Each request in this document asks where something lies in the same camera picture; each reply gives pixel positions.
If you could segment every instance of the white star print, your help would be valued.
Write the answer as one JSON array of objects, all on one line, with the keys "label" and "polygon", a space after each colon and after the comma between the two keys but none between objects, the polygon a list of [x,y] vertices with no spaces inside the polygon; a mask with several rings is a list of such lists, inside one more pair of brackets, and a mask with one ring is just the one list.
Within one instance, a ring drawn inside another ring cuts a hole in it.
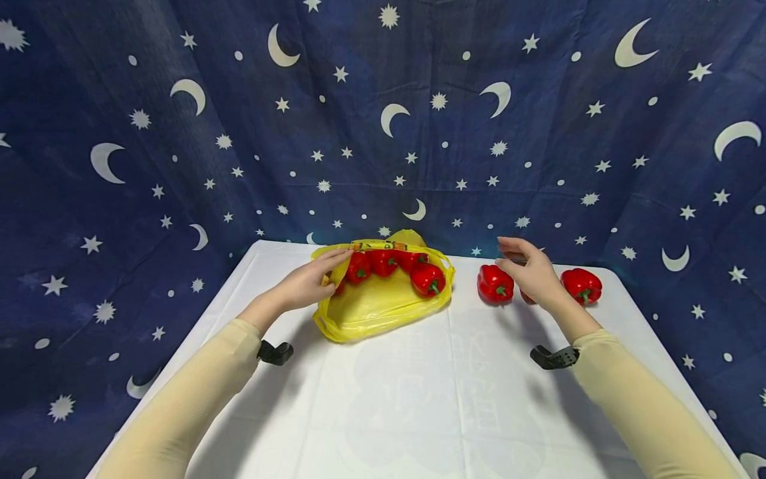
[{"label": "white star print", "polygon": [[745,269],[738,269],[736,266],[734,266],[734,269],[729,271],[729,274],[732,276],[732,281],[736,281],[740,284],[742,284],[742,280],[748,279],[747,276],[745,276]]},{"label": "white star print", "polygon": [[708,63],[704,67],[701,63],[698,63],[696,68],[694,70],[689,70],[689,79],[687,81],[697,80],[697,82],[702,81],[702,77],[705,75],[710,75],[712,72],[708,70],[713,64]]},{"label": "white star print", "polygon": [[51,403],[51,410],[47,415],[53,418],[53,422],[66,421],[67,416],[74,411],[75,402],[77,401],[72,401],[72,395],[59,395],[58,399]]},{"label": "white star print", "polygon": [[591,206],[591,205],[595,205],[597,201],[598,201],[598,195],[596,193],[588,193],[587,195],[581,198],[580,204],[585,206]]},{"label": "white star print", "polygon": [[608,161],[608,162],[602,161],[602,162],[598,163],[596,165],[596,171],[597,172],[605,173],[608,168],[612,167],[612,165],[610,165],[609,163],[611,163],[611,161]]},{"label": "white star print", "polygon": [[154,336],[152,341],[160,341],[162,339],[162,335],[163,334],[165,334],[165,327],[164,326],[160,326],[159,328],[155,328],[154,329],[154,333],[152,333],[152,336]]},{"label": "white star print", "polygon": [[83,238],[85,240],[85,244],[80,246],[80,249],[88,250],[88,254],[93,253],[94,251],[96,253],[100,253],[101,251],[98,251],[98,247],[103,244],[103,241],[98,241],[98,238],[93,236],[91,239]]},{"label": "white star print", "polygon": [[194,47],[197,46],[197,44],[194,41],[194,35],[190,35],[186,30],[184,30],[183,35],[179,35],[179,36],[184,39],[184,47],[189,47],[192,50],[194,50]]},{"label": "white star print", "polygon": [[5,46],[5,51],[24,51],[29,43],[24,38],[24,31],[19,30],[10,20],[0,20],[0,43]]},{"label": "white star print", "polygon": [[723,205],[724,203],[728,203],[728,197],[731,195],[731,193],[727,193],[725,189],[722,189],[718,193],[713,193],[713,202],[718,203],[719,206]]},{"label": "white star print", "polygon": [[157,198],[157,199],[160,199],[160,198],[162,197],[162,195],[164,195],[164,194],[165,194],[165,193],[162,191],[163,189],[164,189],[164,188],[163,188],[162,186],[160,186],[160,185],[157,185],[157,186],[155,186],[154,188],[152,188],[152,191],[154,192],[154,194],[152,195],[152,198]]},{"label": "white star print", "polygon": [[205,287],[205,282],[201,278],[197,278],[191,282],[191,285],[191,290],[195,293],[199,293],[202,291],[202,288]]},{"label": "white star print", "polygon": [[681,215],[685,220],[689,220],[689,218],[696,218],[694,216],[694,212],[697,211],[695,209],[692,209],[691,205],[686,205],[686,208],[681,208]]},{"label": "white star print", "polygon": [[381,8],[381,15],[378,18],[381,19],[383,26],[388,27],[389,30],[399,25],[399,15],[396,12],[396,7],[392,7],[391,4]]},{"label": "white star print", "polygon": [[130,114],[130,124],[136,125],[139,130],[146,130],[152,121],[149,119],[149,115],[144,113],[144,110],[133,110]]},{"label": "white star print", "polygon": [[630,246],[622,248],[622,255],[631,261],[636,259],[636,256],[638,256],[636,250],[632,249]]},{"label": "white star print", "polygon": [[703,310],[701,304],[693,305],[691,313],[694,315],[695,319],[697,320],[705,317],[705,310]]},{"label": "white star print", "polygon": [[61,296],[61,290],[63,290],[65,287],[68,287],[66,284],[64,284],[65,277],[59,277],[56,278],[53,274],[51,275],[51,280],[47,283],[43,283],[42,286],[45,288],[45,294],[43,296],[47,296],[48,294],[55,294],[56,296]]},{"label": "white star print", "polygon": [[539,38],[535,38],[535,34],[532,34],[531,37],[524,39],[524,46],[522,47],[522,50],[527,52],[527,55],[529,55],[529,52],[532,50],[537,50],[537,42],[540,41]]},{"label": "white star print", "polygon": [[220,149],[229,149],[231,148],[232,142],[229,135],[221,135],[215,139],[215,144],[218,145],[218,148]]},{"label": "white star print", "polygon": [[602,105],[600,100],[597,100],[595,104],[588,105],[588,111],[585,112],[586,115],[591,115],[591,118],[593,118],[595,115],[601,114],[601,108],[604,108],[606,105]]},{"label": "white star print", "polygon": [[489,151],[493,154],[493,156],[500,156],[506,152],[507,147],[508,144],[506,142],[499,141],[492,145],[492,148],[490,148]]},{"label": "white star print", "polygon": [[332,75],[333,75],[335,78],[337,78],[337,79],[338,79],[338,81],[337,81],[336,83],[340,83],[341,81],[342,81],[343,83],[345,83],[345,78],[346,78],[346,77],[347,77],[349,74],[348,74],[348,73],[346,73],[346,71],[345,71],[345,67],[340,67],[340,68],[336,67],[336,72],[335,72],[334,74],[332,74]]},{"label": "white star print", "polygon": [[697,367],[694,366],[694,359],[690,358],[688,354],[681,359],[683,360],[683,365],[689,368],[689,371]]},{"label": "white star print", "polygon": [[285,110],[290,109],[290,107],[287,106],[287,102],[289,102],[289,100],[285,100],[284,98],[280,97],[279,101],[275,101],[274,103],[277,104],[277,110],[285,113]]},{"label": "white star print", "polygon": [[303,4],[309,6],[309,11],[319,12],[320,3],[322,3],[322,0],[303,0]]},{"label": "white star print", "polygon": [[112,305],[111,301],[104,300],[103,303],[96,305],[96,312],[93,313],[96,317],[96,324],[106,324],[109,320],[113,320],[115,311],[117,309]]},{"label": "white star print", "polygon": [[640,158],[636,158],[636,161],[633,162],[633,167],[635,169],[638,169],[640,166],[646,166],[647,161],[649,161],[649,159],[645,157],[644,155],[641,155]]},{"label": "white star print", "polygon": [[438,110],[442,110],[445,107],[447,107],[447,95],[444,95],[441,92],[439,92],[431,97],[432,109],[438,111]]}]

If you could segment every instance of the yellow plastic bag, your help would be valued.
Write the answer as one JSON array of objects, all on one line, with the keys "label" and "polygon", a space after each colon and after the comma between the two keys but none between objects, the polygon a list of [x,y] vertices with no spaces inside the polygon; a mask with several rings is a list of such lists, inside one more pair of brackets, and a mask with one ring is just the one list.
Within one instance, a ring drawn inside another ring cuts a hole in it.
[{"label": "yellow plastic bag", "polygon": [[[347,343],[393,330],[435,313],[450,301],[455,268],[440,251],[426,248],[423,238],[413,230],[401,230],[388,240],[365,239],[351,244],[334,244],[320,248],[311,255],[316,259],[325,251],[338,248],[354,248],[357,251],[371,249],[398,249],[413,253],[425,253],[428,262],[438,266],[446,279],[444,290],[434,297],[417,294],[407,273],[396,268],[389,277],[371,274],[360,284],[345,285],[343,292],[319,302],[314,313],[316,325],[332,341]],[[330,280],[338,284],[345,276],[349,262],[338,266]]]}]

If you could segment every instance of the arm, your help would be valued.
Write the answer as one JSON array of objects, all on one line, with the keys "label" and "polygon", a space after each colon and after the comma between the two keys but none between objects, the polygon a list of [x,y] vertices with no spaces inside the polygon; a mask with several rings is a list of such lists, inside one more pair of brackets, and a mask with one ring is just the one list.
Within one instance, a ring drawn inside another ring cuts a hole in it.
[{"label": "arm", "polygon": [[580,350],[574,377],[622,437],[650,479],[736,479],[735,469],[691,412],[558,281],[550,260],[531,243],[498,238],[508,259],[498,265],[547,310]]},{"label": "arm", "polygon": [[97,477],[182,479],[210,424],[253,375],[261,333],[283,312],[331,296],[335,285],[322,285],[322,277],[349,256],[350,251],[330,251],[250,302],[141,411],[106,456]]}]

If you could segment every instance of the beige sleeve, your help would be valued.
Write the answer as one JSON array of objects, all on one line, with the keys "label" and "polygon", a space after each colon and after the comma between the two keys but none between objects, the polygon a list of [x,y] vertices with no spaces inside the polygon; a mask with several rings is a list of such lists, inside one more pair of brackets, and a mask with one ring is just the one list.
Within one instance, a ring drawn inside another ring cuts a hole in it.
[{"label": "beige sleeve", "polygon": [[649,479],[738,479],[691,412],[604,330],[574,342],[574,377]]},{"label": "beige sleeve", "polygon": [[160,389],[106,456],[99,479],[182,479],[215,416],[255,372],[260,332],[235,319]]}]

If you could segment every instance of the hand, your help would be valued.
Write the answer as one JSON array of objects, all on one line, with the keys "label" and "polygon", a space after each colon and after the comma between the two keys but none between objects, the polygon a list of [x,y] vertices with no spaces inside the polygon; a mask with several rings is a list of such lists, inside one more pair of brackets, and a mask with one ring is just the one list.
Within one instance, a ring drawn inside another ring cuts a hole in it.
[{"label": "hand", "polygon": [[[551,260],[535,245],[521,238],[497,238],[499,249],[506,259],[495,261],[510,274],[527,296],[543,309],[550,311],[557,303],[569,298],[564,287],[553,271]],[[513,261],[525,261],[517,264]]]},{"label": "hand", "polygon": [[284,311],[297,310],[331,297],[334,283],[324,284],[322,279],[352,254],[349,249],[327,251],[314,261],[296,268],[269,291]]}]

